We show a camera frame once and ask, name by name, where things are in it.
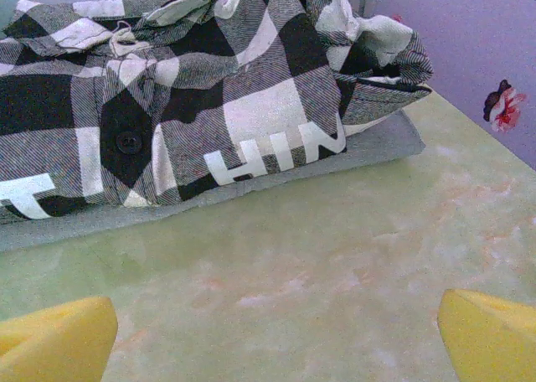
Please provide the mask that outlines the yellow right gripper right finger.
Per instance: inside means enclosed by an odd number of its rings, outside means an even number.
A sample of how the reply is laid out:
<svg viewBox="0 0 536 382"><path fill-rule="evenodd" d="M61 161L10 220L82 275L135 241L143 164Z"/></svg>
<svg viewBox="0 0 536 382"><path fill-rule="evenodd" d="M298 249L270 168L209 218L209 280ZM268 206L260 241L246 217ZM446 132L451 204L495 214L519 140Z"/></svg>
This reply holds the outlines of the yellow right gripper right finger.
<svg viewBox="0 0 536 382"><path fill-rule="evenodd" d="M536 307L449 289L437 322L459 382L536 382Z"/></svg>

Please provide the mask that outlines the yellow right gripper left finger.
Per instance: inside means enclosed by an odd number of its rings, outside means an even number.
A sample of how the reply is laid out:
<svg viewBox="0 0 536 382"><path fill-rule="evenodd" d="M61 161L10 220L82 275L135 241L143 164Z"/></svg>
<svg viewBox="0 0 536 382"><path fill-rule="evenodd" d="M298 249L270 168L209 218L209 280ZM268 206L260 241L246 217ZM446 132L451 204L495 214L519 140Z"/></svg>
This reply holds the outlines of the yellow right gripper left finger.
<svg viewBox="0 0 536 382"><path fill-rule="evenodd" d="M101 382L118 322L87 297L0 322L0 382Z"/></svg>

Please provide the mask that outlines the grey folded shirt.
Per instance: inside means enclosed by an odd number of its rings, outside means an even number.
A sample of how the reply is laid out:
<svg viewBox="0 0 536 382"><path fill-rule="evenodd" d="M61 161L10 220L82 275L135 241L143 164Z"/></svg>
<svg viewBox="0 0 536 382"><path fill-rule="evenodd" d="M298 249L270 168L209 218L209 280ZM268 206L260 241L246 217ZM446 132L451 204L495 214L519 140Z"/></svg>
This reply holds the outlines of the grey folded shirt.
<svg viewBox="0 0 536 382"><path fill-rule="evenodd" d="M425 144L409 117L404 111L398 110L379 124L348 137L346 152L284 173L211 189L180 204L144 208L91 205L62 217L0 225L0 253L164 219L190 209L219 204L298 179L314 178L414 156L424 148Z"/></svg>

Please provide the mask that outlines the black white plaid shirt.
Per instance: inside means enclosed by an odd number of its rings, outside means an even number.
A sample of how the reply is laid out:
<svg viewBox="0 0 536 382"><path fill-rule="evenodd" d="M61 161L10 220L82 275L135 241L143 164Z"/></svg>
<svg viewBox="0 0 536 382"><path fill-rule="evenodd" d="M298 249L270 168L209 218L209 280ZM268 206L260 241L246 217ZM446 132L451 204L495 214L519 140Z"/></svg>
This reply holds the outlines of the black white plaid shirt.
<svg viewBox="0 0 536 382"><path fill-rule="evenodd" d="M416 31L348 0L22 0L4 35L0 225L316 162L433 73Z"/></svg>

